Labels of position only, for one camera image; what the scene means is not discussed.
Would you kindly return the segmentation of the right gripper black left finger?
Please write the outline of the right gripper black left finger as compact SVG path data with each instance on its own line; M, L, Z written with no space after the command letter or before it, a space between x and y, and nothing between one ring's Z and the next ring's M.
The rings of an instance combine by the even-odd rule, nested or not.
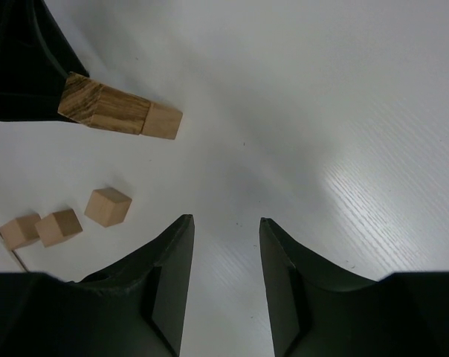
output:
M194 220L79 282L0 273L0 356L178 356Z

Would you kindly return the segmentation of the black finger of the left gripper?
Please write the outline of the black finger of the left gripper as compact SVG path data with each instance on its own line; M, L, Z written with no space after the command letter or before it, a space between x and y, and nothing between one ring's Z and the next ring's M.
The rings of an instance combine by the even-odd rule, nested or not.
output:
M0 1L0 122L60 121L70 72L88 76L43 1Z

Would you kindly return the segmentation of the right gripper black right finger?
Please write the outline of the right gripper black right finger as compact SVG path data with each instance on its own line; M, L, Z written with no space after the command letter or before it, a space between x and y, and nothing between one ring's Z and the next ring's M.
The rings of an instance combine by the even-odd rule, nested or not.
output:
M259 245L276 356L449 356L449 271L370 280L269 218Z

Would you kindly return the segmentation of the striped wooden block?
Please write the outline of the striped wooden block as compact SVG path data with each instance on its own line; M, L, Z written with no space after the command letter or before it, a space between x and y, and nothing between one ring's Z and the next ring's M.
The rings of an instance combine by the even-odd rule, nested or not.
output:
M151 102L71 72L57 112L84 126L139 135Z

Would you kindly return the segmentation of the long wooden block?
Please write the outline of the long wooden block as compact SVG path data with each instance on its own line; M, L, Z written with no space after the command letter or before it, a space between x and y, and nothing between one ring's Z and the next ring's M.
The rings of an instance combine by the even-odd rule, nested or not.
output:
M145 136L175 140L182 118L183 113L179 110L151 102L140 133Z

